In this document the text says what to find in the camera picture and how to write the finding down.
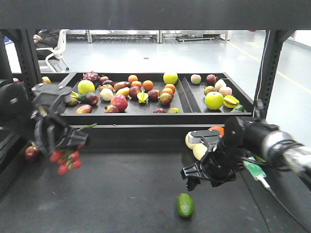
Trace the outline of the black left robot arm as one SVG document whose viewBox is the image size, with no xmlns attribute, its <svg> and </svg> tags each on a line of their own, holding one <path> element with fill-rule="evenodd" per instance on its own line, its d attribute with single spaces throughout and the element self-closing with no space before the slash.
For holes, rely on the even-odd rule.
<svg viewBox="0 0 311 233">
<path fill-rule="evenodd" d="M 56 149 L 88 144 L 88 134 L 68 125 L 58 106 L 70 99 L 71 87 L 40 83 L 31 100 L 23 83 L 0 82 L 0 124 L 34 142 L 45 155 Z"/>
</svg>

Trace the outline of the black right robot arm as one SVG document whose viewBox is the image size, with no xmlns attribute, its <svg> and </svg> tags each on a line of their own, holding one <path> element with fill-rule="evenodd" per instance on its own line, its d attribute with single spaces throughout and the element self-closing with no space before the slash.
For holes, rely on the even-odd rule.
<svg viewBox="0 0 311 233">
<path fill-rule="evenodd" d="M 192 191 L 202 180 L 213 187 L 236 179 L 238 164 L 248 161 L 250 152 L 264 160 L 264 165 L 279 170 L 286 166 L 306 185 L 311 186 L 311 149 L 297 142 L 289 133 L 266 122 L 261 100 L 255 101 L 255 117 L 231 116 L 225 122 L 225 133 L 200 130 L 190 133 L 188 142 L 207 147 L 203 157 L 183 167 L 181 176 Z"/>
</svg>

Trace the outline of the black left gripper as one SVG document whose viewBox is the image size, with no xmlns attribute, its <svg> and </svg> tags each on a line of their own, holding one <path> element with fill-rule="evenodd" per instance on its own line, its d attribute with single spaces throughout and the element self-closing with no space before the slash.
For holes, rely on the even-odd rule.
<svg viewBox="0 0 311 233">
<path fill-rule="evenodd" d="M 43 155 L 51 155 L 55 150 L 69 150 L 88 144 L 88 134 L 69 127 L 58 112 L 43 106 L 36 106 L 31 121 L 33 135 L 29 139 Z"/>
</svg>

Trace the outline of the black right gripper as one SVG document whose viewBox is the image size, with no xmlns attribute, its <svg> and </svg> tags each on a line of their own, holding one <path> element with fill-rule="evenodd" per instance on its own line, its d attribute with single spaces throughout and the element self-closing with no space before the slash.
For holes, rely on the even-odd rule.
<svg viewBox="0 0 311 233">
<path fill-rule="evenodd" d="M 207 176 L 212 187 L 235 181 L 238 163 L 241 162 L 242 156 L 242 148 L 226 146 L 224 140 L 220 138 L 211 151 L 208 151 L 201 159 L 201 162 L 181 169 L 182 179 L 188 179 L 187 190 L 193 191 L 197 185 L 201 184 L 200 179 L 206 180 Z"/>
</svg>

